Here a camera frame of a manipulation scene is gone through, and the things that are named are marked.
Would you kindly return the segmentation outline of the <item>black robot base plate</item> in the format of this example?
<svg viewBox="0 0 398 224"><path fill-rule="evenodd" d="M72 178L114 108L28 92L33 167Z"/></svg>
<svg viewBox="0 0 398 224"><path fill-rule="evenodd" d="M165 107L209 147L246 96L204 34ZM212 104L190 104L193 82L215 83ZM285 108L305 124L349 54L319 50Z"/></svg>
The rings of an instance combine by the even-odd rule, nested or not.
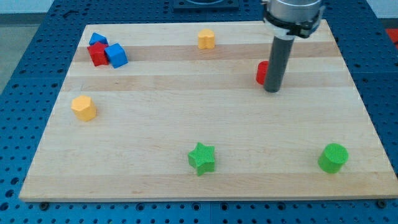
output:
<svg viewBox="0 0 398 224"><path fill-rule="evenodd" d="M173 10L238 9L239 0L173 0Z"/></svg>

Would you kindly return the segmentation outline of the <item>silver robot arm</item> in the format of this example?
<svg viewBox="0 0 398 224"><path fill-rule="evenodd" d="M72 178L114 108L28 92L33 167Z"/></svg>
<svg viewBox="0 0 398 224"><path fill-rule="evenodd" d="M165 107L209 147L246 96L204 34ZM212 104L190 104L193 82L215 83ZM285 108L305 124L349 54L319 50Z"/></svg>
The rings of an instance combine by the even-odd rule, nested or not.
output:
<svg viewBox="0 0 398 224"><path fill-rule="evenodd" d="M280 90L294 39L309 38L319 27L324 4L322 0L265 0L264 23L273 34L264 89Z"/></svg>

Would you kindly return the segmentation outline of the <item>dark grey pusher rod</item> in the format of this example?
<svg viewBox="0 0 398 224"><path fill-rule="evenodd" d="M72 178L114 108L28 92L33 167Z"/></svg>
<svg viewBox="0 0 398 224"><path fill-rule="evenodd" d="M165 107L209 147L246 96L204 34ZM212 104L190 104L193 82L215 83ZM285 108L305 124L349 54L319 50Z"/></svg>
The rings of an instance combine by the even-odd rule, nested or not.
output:
<svg viewBox="0 0 398 224"><path fill-rule="evenodd" d="M293 43L294 39L284 40L274 37L269 65L264 78L266 92L276 93L280 90Z"/></svg>

